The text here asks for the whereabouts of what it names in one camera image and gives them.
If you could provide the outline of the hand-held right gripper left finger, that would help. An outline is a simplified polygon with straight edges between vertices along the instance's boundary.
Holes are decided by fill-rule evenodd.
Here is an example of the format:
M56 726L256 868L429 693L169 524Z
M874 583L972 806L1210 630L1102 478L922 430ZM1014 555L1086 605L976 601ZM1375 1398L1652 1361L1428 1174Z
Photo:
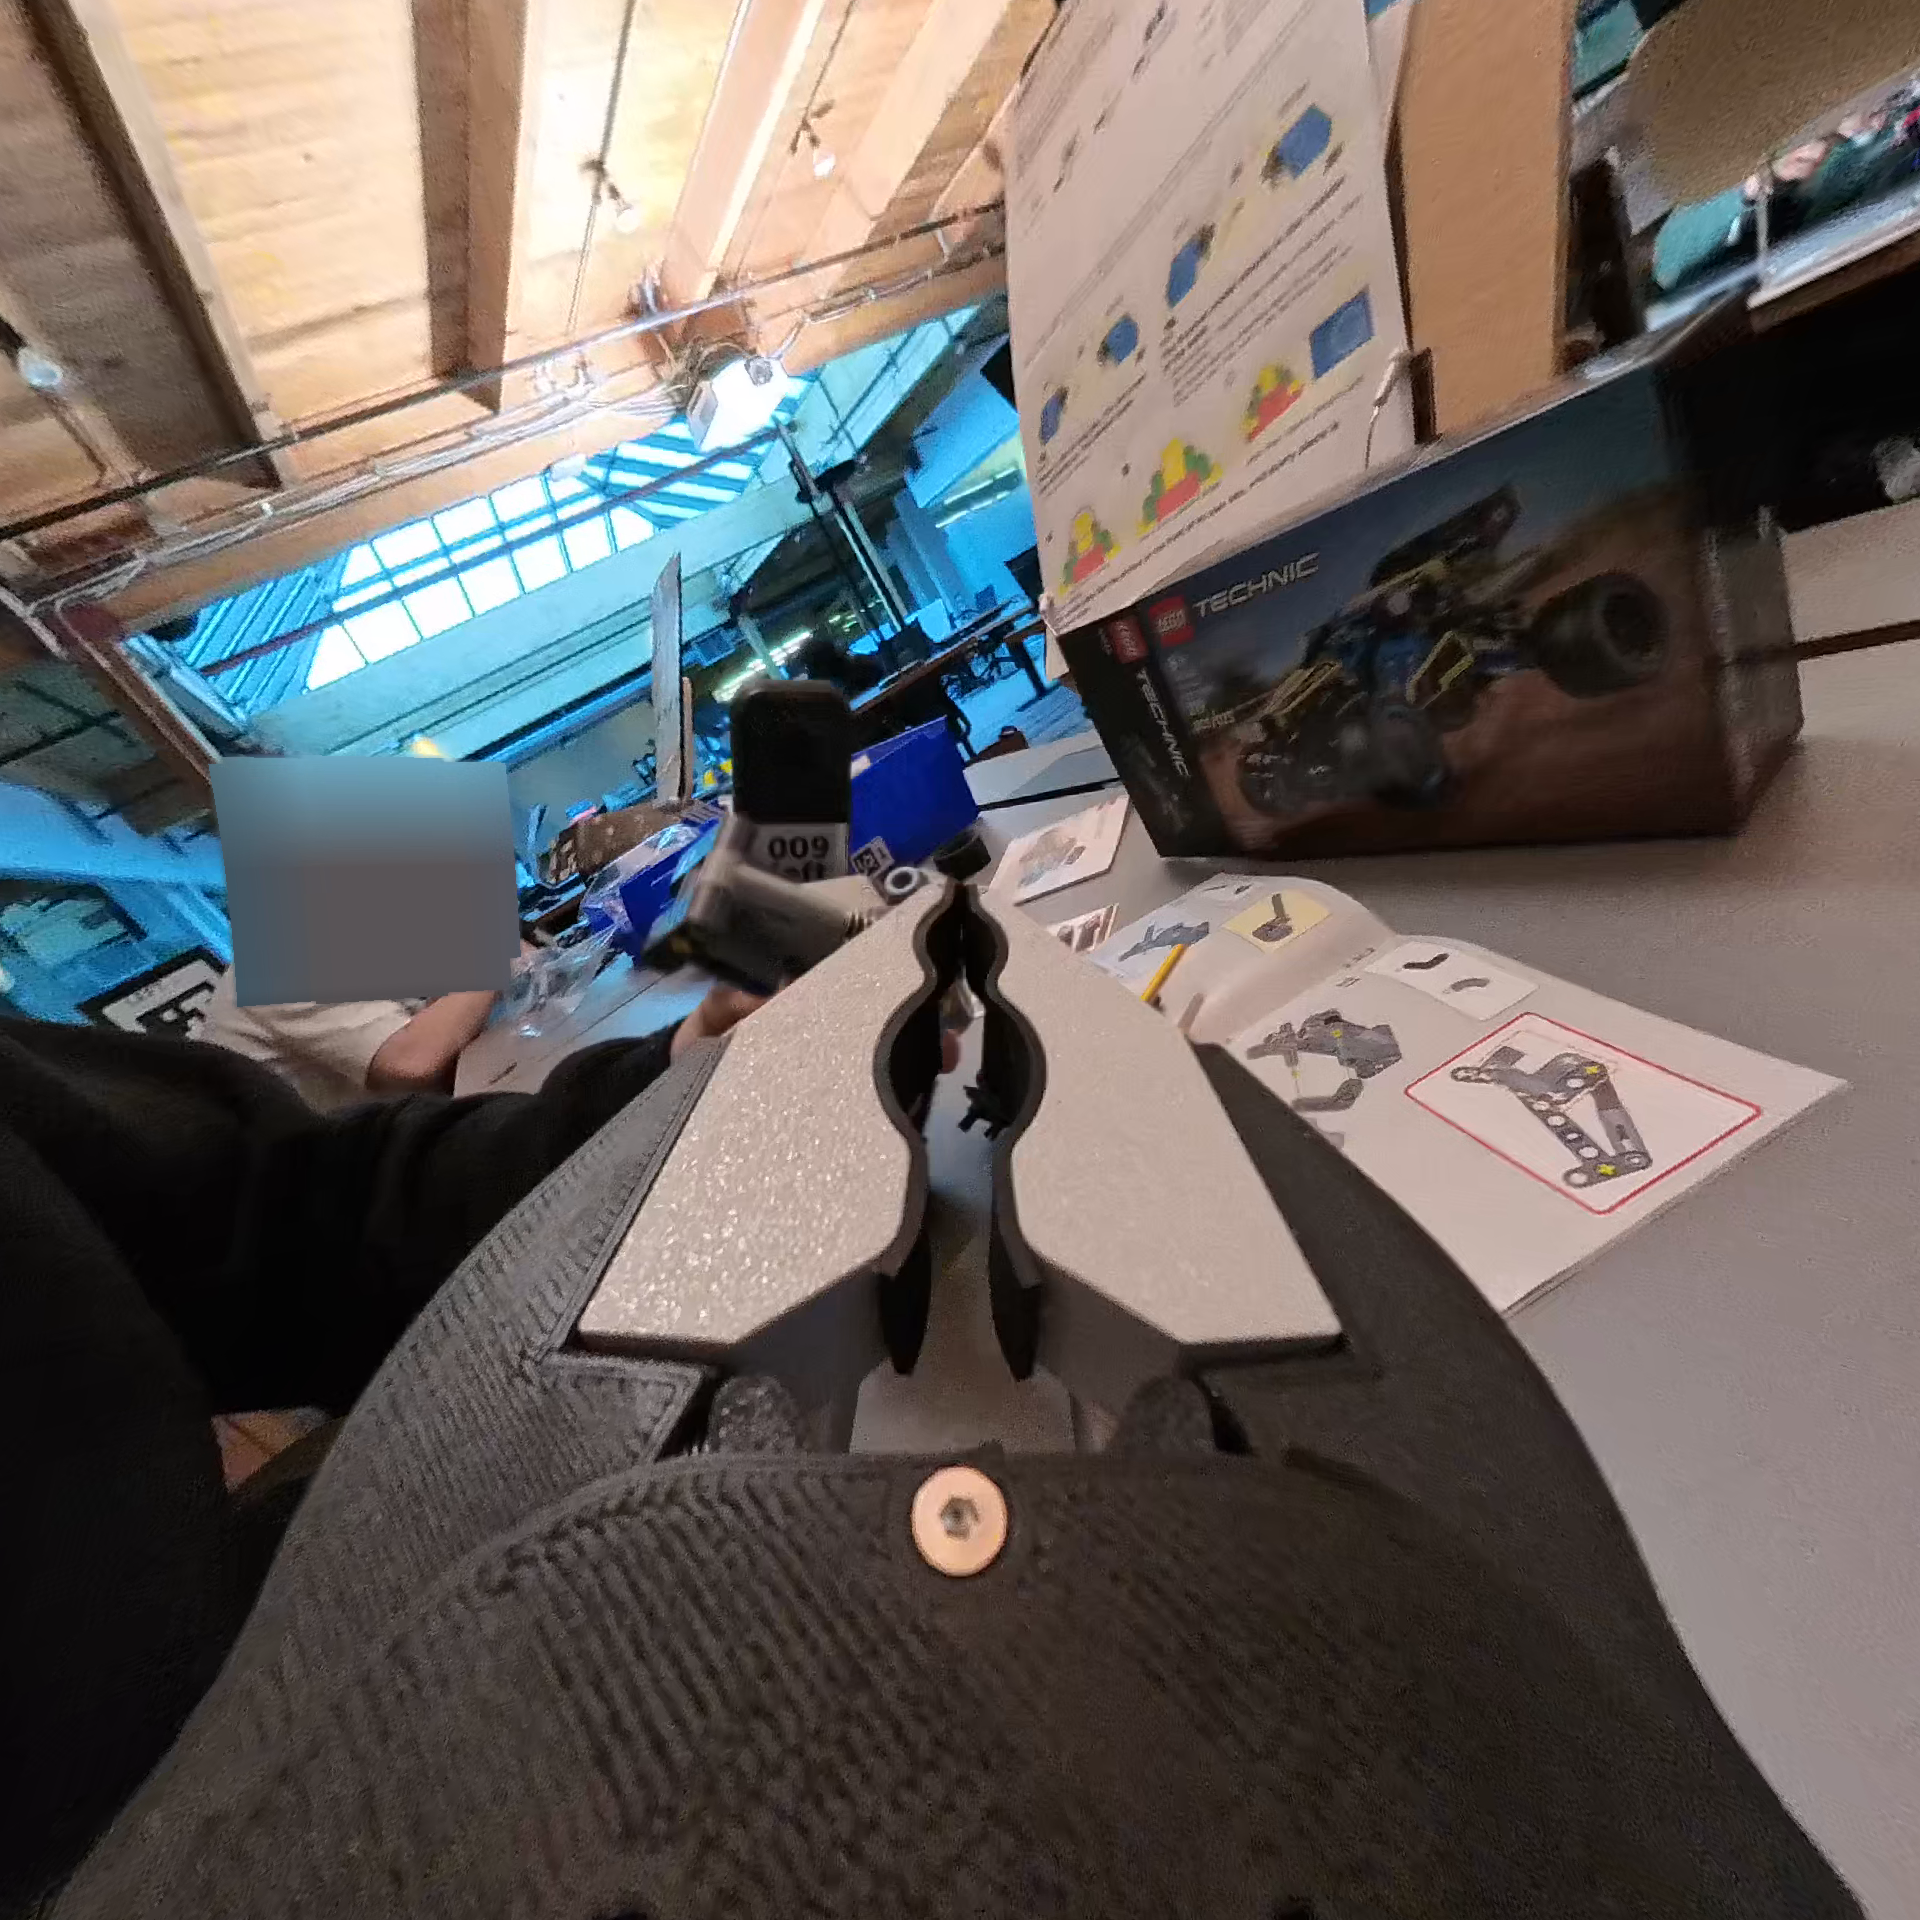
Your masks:
M743 1375L913 1371L961 907L952 880L918 886L733 1028L597 1279L585 1348Z

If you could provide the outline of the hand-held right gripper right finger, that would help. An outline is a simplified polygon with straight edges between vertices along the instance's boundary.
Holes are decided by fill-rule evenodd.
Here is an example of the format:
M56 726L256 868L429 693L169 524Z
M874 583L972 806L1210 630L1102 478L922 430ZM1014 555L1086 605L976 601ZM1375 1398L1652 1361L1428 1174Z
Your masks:
M1034 921L964 897L980 1032L1023 1044L988 1247L1016 1379L1198 1375L1330 1353L1337 1311L1189 1037Z

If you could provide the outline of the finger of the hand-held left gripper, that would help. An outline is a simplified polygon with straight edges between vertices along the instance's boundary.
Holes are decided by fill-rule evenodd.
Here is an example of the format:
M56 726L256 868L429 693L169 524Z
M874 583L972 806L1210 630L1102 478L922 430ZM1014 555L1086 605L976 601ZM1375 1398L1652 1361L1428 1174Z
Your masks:
M808 971L884 911L857 876L790 880L748 862L709 862L692 877L681 936L709 971Z

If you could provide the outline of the person's left forearm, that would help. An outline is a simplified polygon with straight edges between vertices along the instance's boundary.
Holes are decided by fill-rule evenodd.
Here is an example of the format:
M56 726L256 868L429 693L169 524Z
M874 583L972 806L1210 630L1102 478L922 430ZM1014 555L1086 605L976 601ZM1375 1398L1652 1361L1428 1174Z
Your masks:
M113 1245L213 1413L343 1411L517 1201L704 1032L569 1054L534 1093L306 1111L199 1041L126 1044Z

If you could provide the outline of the lego instruction booklet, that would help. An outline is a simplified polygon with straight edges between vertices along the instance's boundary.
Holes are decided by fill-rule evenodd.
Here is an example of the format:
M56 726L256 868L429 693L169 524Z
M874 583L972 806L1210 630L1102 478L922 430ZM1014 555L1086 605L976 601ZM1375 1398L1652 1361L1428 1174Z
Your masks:
M1511 1311L1842 1091L1833 1073L1462 939L1413 936L1302 877L1220 873L1095 966L1222 1047Z

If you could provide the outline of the dark lego buggy box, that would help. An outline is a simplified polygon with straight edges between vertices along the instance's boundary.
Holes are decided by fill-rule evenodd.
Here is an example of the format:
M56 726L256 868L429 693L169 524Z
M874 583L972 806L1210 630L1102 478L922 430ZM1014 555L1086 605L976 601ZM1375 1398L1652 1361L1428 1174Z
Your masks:
M1735 831L1802 726L1759 359L1618 352L1070 630L1153 848Z

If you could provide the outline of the person's left hand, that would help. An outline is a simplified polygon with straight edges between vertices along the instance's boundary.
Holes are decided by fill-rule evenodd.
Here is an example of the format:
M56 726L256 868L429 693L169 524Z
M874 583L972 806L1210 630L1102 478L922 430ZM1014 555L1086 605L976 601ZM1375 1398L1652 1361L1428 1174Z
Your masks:
M740 989L725 981L716 981L696 1006L677 1024L670 1040L670 1057L677 1063L687 1056L690 1048L709 1040L722 1040L769 999L769 992Z

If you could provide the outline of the blue plastic bin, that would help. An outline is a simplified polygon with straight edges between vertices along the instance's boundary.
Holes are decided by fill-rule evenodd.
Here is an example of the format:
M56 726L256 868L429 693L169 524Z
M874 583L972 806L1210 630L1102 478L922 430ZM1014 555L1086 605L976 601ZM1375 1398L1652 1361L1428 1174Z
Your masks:
M849 760L847 862L873 837L896 863L929 862L976 825L976 800L957 740L943 718L857 751Z

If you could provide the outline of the clear plastic bag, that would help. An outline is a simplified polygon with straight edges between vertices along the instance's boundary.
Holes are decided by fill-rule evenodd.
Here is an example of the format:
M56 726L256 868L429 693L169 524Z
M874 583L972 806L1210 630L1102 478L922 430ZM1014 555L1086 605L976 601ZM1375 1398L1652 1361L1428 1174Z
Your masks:
M522 1040L540 1040L566 1021L608 959L608 939L589 928L569 928L550 944L528 948L501 999L501 1021Z

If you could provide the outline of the small white leaflet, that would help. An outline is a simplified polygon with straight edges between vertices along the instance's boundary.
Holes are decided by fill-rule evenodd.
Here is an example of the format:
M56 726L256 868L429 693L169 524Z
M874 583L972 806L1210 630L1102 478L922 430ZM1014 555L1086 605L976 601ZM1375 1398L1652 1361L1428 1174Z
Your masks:
M1130 811L1125 793L1113 791L1096 804L1018 833L999 857L989 895L1029 905L1103 876L1116 862Z

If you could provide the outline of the black white tag sign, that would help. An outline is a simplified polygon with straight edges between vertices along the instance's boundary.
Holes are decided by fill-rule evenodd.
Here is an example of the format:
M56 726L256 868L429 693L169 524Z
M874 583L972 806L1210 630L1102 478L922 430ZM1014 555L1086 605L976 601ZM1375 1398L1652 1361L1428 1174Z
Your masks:
M78 1008L86 1021L97 1025L191 1040L201 1031L205 1008L226 968L229 961L213 948L189 945L108 989L81 997Z

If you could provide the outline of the printed sorting guide sheet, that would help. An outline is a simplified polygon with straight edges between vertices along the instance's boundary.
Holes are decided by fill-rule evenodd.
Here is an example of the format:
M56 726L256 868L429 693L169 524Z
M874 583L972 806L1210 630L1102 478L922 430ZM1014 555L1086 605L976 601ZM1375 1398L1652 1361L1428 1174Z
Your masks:
M1384 177L1409 4L1057 4L1004 143L1046 623L1270 536L1415 446Z

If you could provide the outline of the operator's black-sleeved left arm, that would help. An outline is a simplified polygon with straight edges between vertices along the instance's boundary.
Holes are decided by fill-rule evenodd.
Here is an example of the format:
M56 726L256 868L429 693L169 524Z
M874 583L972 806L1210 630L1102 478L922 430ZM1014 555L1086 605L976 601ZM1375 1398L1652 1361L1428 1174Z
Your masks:
M4 1019L4 1913L86 1852L249 1607L221 1413L112 1237L130 1041Z

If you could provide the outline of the brown cardboard board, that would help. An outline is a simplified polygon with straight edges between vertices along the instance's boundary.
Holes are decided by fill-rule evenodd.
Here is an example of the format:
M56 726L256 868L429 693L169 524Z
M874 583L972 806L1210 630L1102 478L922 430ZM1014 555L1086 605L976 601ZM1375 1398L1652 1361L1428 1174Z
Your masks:
M1567 324L1572 1L1420 1L1393 111L1407 340L1455 433L1553 383Z

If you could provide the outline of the beige round disc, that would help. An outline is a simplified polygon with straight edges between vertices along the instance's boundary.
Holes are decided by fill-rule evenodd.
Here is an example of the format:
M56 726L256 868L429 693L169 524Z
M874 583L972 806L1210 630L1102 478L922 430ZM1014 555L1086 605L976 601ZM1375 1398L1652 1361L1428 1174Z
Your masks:
M1687 1L1629 56L1625 121L1655 197L1704 200L1916 67L1916 1Z

